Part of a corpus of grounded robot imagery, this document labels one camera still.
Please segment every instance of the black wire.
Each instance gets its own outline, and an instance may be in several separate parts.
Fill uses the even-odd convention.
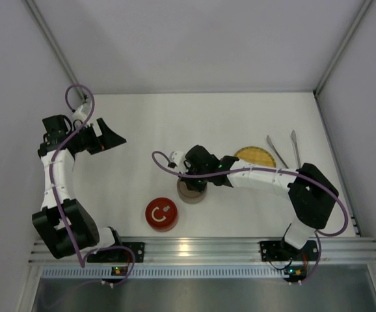
[[[286,266],[284,266],[283,268],[277,268],[277,267],[275,267],[275,266],[272,264],[272,262],[270,262],[270,261],[269,261],[269,263],[270,263],[270,265],[271,265],[275,270],[283,271],[283,270],[285,270],[285,269],[287,269],[287,268],[289,268],[289,267],[291,266],[291,264],[292,264],[292,259],[291,259],[291,261],[290,261]]]

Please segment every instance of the white enclosure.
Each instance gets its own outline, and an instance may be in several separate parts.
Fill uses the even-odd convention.
[[[203,144],[221,157],[268,148],[271,135],[296,166],[294,129],[303,161],[337,186],[361,234],[376,238],[376,1],[0,0],[0,311],[16,310],[37,239],[42,118],[68,114],[64,90],[77,81],[97,94],[95,117],[128,139],[77,158],[77,197],[103,226],[156,236],[144,207],[167,196],[181,216],[163,236],[282,236],[289,203],[212,187],[190,207],[150,152]],[[128,192],[125,176],[139,193]],[[234,196],[243,214],[230,210]],[[266,209],[274,206],[278,212]],[[207,227],[217,207],[222,226]],[[335,207],[326,232],[340,227],[340,213]],[[349,226],[342,236],[356,234]]]

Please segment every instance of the white table surface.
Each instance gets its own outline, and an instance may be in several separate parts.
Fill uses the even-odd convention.
[[[200,144],[221,158],[245,146],[270,151],[265,141],[270,135],[294,168],[297,162],[289,136],[294,129],[302,163],[315,164],[343,199],[311,93],[99,95],[92,121],[99,117],[128,142],[96,155],[80,153],[74,190],[99,227],[113,226],[122,236],[281,237],[293,219],[289,201],[245,188],[209,184],[202,202],[183,203],[176,192],[177,178],[151,160],[154,150],[169,154]],[[173,200],[180,214],[176,226],[165,233],[154,231],[144,217],[146,206],[157,197]],[[324,231],[337,231],[342,224],[336,205]],[[341,236],[355,236],[353,227]]]

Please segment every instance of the metal frame edge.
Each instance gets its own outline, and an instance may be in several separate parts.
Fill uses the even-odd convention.
[[[356,16],[353,18],[353,21],[350,24],[350,27],[348,28],[343,39],[341,40],[337,51],[335,52],[334,56],[331,58],[329,65],[325,69],[324,73],[321,76],[321,79],[319,80],[316,86],[316,89],[314,90],[314,94],[316,95],[316,97],[320,95],[329,77],[331,76],[333,70],[335,69],[340,59],[344,55],[351,40],[353,39],[357,30],[360,28],[362,21],[366,17],[368,10],[371,8],[374,2],[375,0],[364,0],[363,3],[361,4],[360,8],[357,11]]]
[[[49,28],[44,16],[40,12],[38,6],[36,5],[34,0],[22,0],[25,8],[29,12],[30,16],[32,17],[33,21],[36,23],[36,26],[40,29],[42,36],[44,37],[45,41],[47,42],[48,46],[51,48],[55,58],[57,59],[59,65],[61,66],[65,76],[71,82],[71,85],[76,85],[78,83],[78,79],[75,76],[74,71],[72,70],[70,63],[65,57],[64,52],[60,48],[58,42],[56,41],[51,29]],[[74,88],[77,92],[81,101],[85,101],[85,95],[80,88]]]

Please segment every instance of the yellow protractor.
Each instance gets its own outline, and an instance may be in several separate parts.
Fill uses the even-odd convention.
[[[276,167],[276,161],[273,156],[263,148],[257,146],[246,146],[239,149],[234,155],[252,164],[259,164],[260,166]]]

